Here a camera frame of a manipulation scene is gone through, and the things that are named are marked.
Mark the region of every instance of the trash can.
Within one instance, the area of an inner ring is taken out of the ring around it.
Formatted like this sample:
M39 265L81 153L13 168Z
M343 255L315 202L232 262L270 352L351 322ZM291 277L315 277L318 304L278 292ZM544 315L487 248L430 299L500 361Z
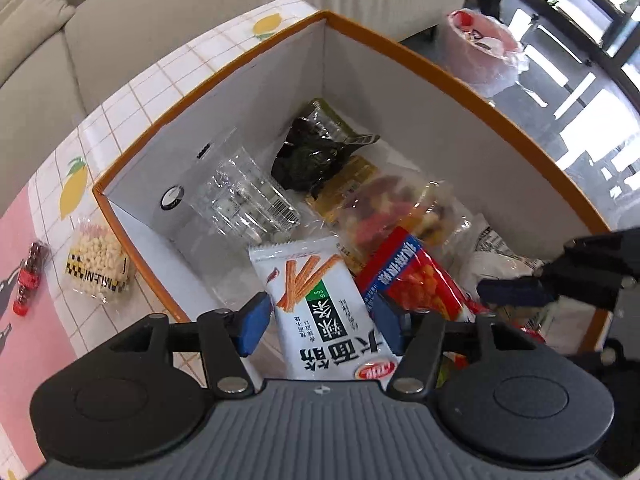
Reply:
M511 31L475 10L449 14L438 41L443 67L487 98L515 84L529 68Z

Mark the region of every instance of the seaweed snack bag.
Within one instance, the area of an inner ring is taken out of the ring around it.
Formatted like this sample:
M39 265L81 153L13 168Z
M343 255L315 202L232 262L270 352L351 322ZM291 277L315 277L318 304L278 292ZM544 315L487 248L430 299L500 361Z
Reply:
M275 305L287 378L379 380L398 359L369 317L337 249L337 238L249 249Z
M357 134L324 99L314 99L293 119L273 161L271 176L284 189L317 198L324 183L342 169L353 152L379 138Z

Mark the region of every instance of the white plastic bag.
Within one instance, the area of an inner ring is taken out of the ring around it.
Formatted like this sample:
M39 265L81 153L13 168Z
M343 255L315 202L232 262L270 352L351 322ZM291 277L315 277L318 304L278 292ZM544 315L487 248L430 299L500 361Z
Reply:
M440 27L440 62L481 96L492 97L516 83L529 59L511 31L476 10L449 14Z
M466 246L461 248L457 256L460 271L455 277L458 285L475 301L480 301L476 291L480 280L510 280L528 276L543 264L542 260L518 256L511 251L481 214L473 217L467 236Z

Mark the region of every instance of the glass door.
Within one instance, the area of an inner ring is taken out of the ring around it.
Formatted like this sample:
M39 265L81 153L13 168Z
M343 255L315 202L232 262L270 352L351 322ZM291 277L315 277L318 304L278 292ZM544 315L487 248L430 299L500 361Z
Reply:
M588 53L640 110L640 0L526 1Z

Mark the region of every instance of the metal screw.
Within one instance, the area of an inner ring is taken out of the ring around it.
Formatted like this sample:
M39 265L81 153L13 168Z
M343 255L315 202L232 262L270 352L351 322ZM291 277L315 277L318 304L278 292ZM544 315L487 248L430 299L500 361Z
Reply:
M249 387L242 377L223 377L218 381L218 389L226 394L241 394Z
M620 280L621 288L634 288L637 284L638 282L633 276L623 276Z
M402 377L394 381L394 388L401 394L419 394L424 390L424 384L413 377Z

